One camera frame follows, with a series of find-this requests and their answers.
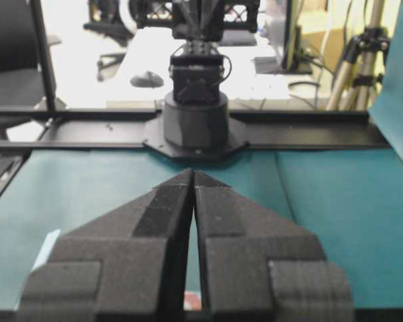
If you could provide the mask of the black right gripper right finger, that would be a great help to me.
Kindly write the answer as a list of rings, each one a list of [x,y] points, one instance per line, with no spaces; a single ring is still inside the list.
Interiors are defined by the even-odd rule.
[[[197,171],[201,294],[214,321],[352,321],[344,270],[316,234]]]

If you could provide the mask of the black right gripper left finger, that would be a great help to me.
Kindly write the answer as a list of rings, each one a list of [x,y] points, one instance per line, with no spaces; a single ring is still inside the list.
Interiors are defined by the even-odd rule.
[[[183,316],[192,171],[60,236],[28,278],[18,321]]]

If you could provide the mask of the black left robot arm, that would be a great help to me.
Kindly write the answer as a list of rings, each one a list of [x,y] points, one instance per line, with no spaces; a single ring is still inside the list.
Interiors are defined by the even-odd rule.
[[[161,114],[146,124],[144,145],[170,158],[217,159],[245,147],[245,123],[229,116],[220,85],[227,56],[215,43],[226,30],[257,30],[258,1],[131,1],[138,28],[169,28],[184,40],[170,57],[173,90]]]

